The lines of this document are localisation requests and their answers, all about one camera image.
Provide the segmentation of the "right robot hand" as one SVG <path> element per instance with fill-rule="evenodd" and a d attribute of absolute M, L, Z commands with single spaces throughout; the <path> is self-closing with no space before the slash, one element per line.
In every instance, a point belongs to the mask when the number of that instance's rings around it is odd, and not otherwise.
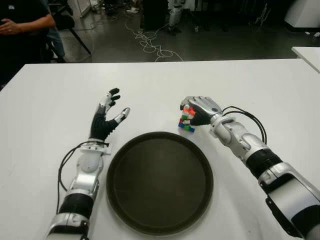
<path fill-rule="evenodd" d="M 192 107 L 195 115 L 192 119 L 183 120 L 184 125 L 203 126 L 212 123 L 214 118 L 223 115 L 222 109 L 210 97 L 206 96 L 187 96 L 181 101 L 180 109 L 188 105 Z"/>

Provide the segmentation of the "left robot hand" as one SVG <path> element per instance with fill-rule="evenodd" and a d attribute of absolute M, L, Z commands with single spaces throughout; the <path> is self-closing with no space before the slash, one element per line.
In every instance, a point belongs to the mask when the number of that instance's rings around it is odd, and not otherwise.
<path fill-rule="evenodd" d="M 103 143 L 113 130 L 115 130 L 116 127 L 130 114 L 131 109 L 126 107 L 116 117 L 111 120 L 107 120 L 108 111 L 116 104 L 116 100 L 119 100 L 121 97 L 119 92 L 119 88 L 109 90 L 98 103 L 91 122 L 88 138 L 89 142 Z"/>

